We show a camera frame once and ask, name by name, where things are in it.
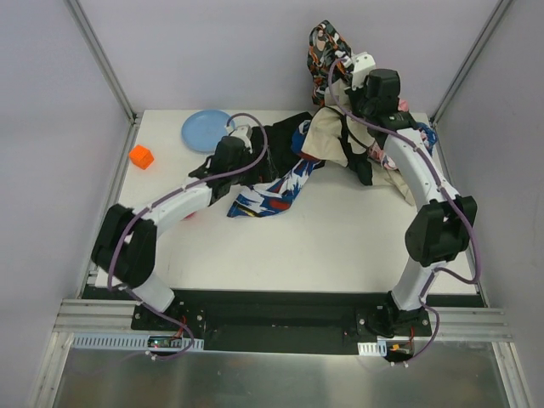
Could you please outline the orange black camouflage cloth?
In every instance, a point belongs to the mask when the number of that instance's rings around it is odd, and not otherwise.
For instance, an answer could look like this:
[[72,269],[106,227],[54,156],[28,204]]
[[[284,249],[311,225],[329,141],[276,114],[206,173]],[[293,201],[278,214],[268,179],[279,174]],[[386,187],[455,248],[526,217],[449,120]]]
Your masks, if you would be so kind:
[[325,104],[329,70],[335,60],[341,59],[342,62],[334,68],[332,82],[339,79],[348,82],[351,79],[352,56],[352,48],[330,21],[323,20],[313,28],[309,34],[307,67],[312,76],[311,98],[314,105]]

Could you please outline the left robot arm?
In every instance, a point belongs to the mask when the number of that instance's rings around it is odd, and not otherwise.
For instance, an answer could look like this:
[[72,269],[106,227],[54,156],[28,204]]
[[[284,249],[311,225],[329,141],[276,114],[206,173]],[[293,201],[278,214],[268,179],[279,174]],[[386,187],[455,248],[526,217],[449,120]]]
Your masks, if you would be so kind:
[[143,206],[110,207],[91,252],[92,262],[107,273],[107,286],[124,289],[155,311],[166,312],[175,295],[155,273],[158,239],[228,194],[265,153],[255,152],[247,136],[224,136],[181,187]]

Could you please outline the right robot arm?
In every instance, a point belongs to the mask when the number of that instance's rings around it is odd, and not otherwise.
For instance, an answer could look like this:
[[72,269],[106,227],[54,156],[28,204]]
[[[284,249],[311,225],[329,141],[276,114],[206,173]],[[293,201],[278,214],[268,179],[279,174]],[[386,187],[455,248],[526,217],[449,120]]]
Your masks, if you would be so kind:
[[439,269],[468,248],[477,204],[445,179],[428,153],[420,126],[410,112],[400,110],[397,71],[355,70],[347,94],[353,114],[394,162],[417,209],[405,232],[409,258],[399,282],[365,320],[369,332],[391,338],[423,319],[423,305]]

